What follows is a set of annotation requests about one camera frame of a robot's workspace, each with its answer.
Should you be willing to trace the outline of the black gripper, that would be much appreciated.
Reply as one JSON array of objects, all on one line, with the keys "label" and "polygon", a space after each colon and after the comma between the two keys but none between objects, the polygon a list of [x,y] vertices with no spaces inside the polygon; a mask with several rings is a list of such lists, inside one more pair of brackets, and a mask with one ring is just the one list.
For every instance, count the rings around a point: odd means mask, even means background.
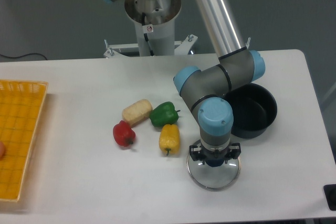
[{"label": "black gripper", "polygon": [[207,165],[223,165],[227,164],[229,160],[237,160],[241,154],[240,143],[231,144],[228,149],[223,151],[214,150],[210,151],[203,145],[190,145],[189,156],[193,161],[202,161]]}]

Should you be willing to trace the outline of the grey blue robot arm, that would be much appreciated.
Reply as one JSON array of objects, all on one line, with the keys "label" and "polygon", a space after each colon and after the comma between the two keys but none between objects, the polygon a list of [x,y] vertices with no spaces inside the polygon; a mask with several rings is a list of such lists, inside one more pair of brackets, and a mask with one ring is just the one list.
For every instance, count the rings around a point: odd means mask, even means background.
[{"label": "grey blue robot arm", "polygon": [[[259,79],[265,73],[265,62],[244,44],[227,0],[196,2],[219,62],[206,70],[186,67],[173,81],[199,125],[201,144],[190,146],[190,157],[217,167],[241,153],[239,144],[230,143],[233,111],[223,96]],[[134,22],[141,56],[174,53],[174,20],[181,0],[124,0],[124,6]]]}]

